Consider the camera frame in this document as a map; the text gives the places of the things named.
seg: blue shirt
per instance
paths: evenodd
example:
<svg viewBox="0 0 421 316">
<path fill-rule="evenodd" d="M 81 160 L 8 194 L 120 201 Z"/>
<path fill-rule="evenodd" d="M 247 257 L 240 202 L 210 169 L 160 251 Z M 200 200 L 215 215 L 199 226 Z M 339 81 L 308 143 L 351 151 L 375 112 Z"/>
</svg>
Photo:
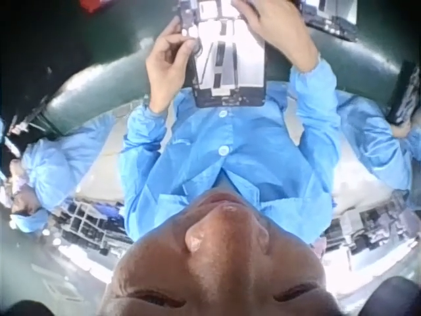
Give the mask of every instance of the blue shirt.
<svg viewBox="0 0 421 316">
<path fill-rule="evenodd" d="M 198 109 L 190 89 L 174 100 L 176 122 L 162 155 L 166 116 L 139 106 L 120 157 L 125 225 L 137 240 L 212 188 L 223 169 L 256 209 L 307 243 L 332 220 L 340 118 L 336 77 L 326 61 L 291 71 L 305 127 L 297 147 L 284 122 L 287 85 L 268 83 L 262 107 Z"/>
</svg>

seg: black device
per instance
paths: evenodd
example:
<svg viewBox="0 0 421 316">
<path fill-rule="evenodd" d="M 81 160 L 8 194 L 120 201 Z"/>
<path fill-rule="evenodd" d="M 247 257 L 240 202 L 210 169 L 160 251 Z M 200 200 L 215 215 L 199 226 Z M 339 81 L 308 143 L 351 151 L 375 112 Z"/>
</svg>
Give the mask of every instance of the black device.
<svg viewBox="0 0 421 316">
<path fill-rule="evenodd" d="M 250 31 L 231 0 L 179 0 L 179 15 L 183 34 L 197 38 L 189 62 L 196 105 L 263 105 L 264 40 Z"/>
<path fill-rule="evenodd" d="M 337 38 L 357 40 L 358 0 L 294 0 L 305 23 Z"/>
</svg>

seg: cuff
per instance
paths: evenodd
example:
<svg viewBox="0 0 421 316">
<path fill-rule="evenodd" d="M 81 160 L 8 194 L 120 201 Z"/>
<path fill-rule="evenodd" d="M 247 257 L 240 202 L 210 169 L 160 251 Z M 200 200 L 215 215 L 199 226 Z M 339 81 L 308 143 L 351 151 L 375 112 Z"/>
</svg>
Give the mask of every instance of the cuff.
<svg viewBox="0 0 421 316">
<path fill-rule="evenodd" d="M 326 90 L 335 91 L 336 76 L 329 63 L 321 59 L 310 72 L 299 72 L 294 66 L 291 69 L 289 82 L 293 91 L 301 94 L 325 95 Z"/>
</svg>

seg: hand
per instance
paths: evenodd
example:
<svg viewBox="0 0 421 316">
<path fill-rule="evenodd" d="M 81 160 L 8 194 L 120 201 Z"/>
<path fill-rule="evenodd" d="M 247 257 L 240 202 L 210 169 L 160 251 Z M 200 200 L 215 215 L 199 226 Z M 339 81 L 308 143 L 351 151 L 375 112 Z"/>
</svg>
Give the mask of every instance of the hand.
<svg viewBox="0 0 421 316">
<path fill-rule="evenodd" d="M 392 136 L 394 138 L 406 138 L 410 132 L 411 123 L 408 120 L 399 126 L 390 124 L 390 129 L 392 130 Z"/>
<path fill-rule="evenodd" d="M 256 10 L 244 0 L 232 0 L 232 4 L 254 32 L 279 49 L 301 72 L 316 68 L 318 50 L 290 0 L 254 0 Z"/>
<path fill-rule="evenodd" d="M 187 62 L 195 40 L 181 35 L 180 32 L 180 18 L 176 16 L 157 38 L 146 59 L 151 84 L 149 108 L 154 113 L 167 110 L 186 79 Z"/>
</svg>

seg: blue sleeve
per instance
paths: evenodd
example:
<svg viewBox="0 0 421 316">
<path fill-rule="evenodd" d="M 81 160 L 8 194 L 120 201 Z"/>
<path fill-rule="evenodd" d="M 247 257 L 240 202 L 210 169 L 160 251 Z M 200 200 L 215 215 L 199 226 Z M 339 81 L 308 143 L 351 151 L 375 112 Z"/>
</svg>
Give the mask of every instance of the blue sleeve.
<svg viewBox="0 0 421 316">
<path fill-rule="evenodd" d="M 304 126 L 299 149 L 318 175 L 324 190 L 331 193 L 340 155 L 341 120 L 337 114 L 335 74 L 330 65 L 321 60 L 306 74 L 293 67 L 289 81 L 297 93 L 297 115 Z"/>
<path fill-rule="evenodd" d="M 165 121 L 166 113 L 156 115 L 143 104 L 129 116 L 120 154 L 120 178 L 126 215 L 136 210 L 149 173 L 160 157 L 158 150 L 166 133 Z"/>
</svg>

